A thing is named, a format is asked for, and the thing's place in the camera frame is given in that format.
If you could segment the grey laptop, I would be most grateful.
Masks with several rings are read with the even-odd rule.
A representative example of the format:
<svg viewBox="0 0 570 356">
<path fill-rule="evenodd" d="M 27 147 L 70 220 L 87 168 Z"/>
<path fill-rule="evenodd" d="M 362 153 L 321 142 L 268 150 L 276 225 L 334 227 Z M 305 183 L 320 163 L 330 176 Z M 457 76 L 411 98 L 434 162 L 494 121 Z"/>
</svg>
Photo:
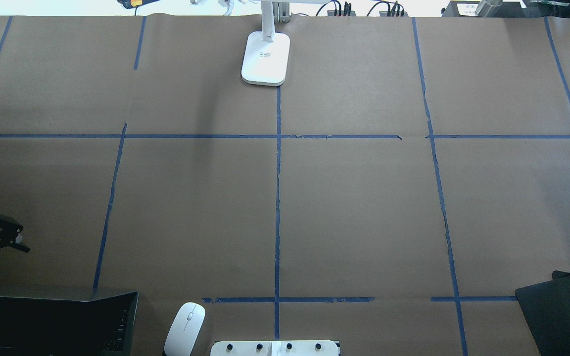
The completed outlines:
<svg viewBox="0 0 570 356">
<path fill-rule="evenodd" d="M 139 294 L 0 289 L 0 356 L 128 356 Z"/>
</svg>

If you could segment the white desk lamp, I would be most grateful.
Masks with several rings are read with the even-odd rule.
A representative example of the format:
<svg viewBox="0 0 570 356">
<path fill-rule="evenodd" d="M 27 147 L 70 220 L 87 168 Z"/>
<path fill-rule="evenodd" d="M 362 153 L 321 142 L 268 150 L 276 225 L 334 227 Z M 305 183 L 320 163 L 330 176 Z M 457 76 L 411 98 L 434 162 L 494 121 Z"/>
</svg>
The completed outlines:
<svg viewBox="0 0 570 356">
<path fill-rule="evenodd" d="M 290 3 L 323 4 L 325 0 L 261 0 L 262 29 L 247 36 L 240 76 L 247 84 L 278 87 L 286 80 L 291 47 L 287 34 L 276 31 L 277 23 L 291 20 Z"/>
</svg>

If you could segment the black mouse pad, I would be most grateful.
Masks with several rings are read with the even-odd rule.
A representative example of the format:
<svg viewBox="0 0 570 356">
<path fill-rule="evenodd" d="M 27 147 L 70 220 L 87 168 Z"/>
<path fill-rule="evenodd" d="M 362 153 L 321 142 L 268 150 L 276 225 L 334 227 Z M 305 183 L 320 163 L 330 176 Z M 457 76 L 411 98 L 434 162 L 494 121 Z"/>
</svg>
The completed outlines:
<svg viewBox="0 0 570 356">
<path fill-rule="evenodd" d="M 515 290 L 527 326 L 541 356 L 570 356 L 570 272 Z"/>
</svg>

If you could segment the metal grabber stick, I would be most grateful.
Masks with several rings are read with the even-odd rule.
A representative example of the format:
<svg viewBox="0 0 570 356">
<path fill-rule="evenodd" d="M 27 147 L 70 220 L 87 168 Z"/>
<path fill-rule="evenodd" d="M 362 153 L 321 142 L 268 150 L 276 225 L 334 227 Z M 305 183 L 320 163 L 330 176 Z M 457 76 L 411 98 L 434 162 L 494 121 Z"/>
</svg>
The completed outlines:
<svg viewBox="0 0 570 356">
<path fill-rule="evenodd" d="M 190 0 L 188 15 L 246 16 L 260 13 L 257 0 Z"/>
</svg>

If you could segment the metal cup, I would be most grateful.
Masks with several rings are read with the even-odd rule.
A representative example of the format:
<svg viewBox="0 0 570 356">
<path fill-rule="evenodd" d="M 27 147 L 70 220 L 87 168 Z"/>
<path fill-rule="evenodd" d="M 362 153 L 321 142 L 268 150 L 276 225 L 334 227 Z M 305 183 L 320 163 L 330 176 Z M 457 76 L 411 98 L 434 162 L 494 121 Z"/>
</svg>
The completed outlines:
<svg viewBox="0 0 570 356">
<path fill-rule="evenodd" d="M 475 8 L 475 15 L 482 18 L 495 17 L 503 0 L 480 0 Z"/>
</svg>

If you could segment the white wireless mouse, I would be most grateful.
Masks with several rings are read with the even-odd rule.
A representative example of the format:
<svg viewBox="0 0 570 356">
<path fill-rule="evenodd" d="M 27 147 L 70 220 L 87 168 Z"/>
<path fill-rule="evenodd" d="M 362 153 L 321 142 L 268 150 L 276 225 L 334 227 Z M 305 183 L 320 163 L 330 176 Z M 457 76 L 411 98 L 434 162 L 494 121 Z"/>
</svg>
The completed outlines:
<svg viewBox="0 0 570 356">
<path fill-rule="evenodd" d="M 193 302 L 183 304 L 168 331 L 163 355 L 195 356 L 205 316 L 206 311 L 201 305 Z"/>
</svg>

